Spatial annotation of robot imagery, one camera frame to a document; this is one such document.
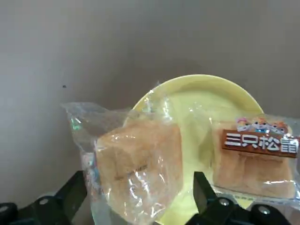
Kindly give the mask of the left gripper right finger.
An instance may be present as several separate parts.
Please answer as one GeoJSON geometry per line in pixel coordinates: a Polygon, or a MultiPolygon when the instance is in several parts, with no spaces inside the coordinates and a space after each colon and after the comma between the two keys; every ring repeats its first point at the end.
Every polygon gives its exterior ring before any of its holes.
{"type": "Polygon", "coordinates": [[[246,210],[226,197],[218,197],[203,172],[194,172],[193,196],[198,213],[186,225],[289,225],[276,208],[255,204],[246,210]]]}

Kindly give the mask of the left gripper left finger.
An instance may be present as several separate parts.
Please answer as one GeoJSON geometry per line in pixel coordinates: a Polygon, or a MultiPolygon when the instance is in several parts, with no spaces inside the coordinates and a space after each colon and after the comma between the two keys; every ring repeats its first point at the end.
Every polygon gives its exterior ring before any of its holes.
{"type": "Polygon", "coordinates": [[[83,171],[77,171],[54,195],[45,195],[23,208],[0,204],[2,225],[71,225],[87,196],[83,171]]]}

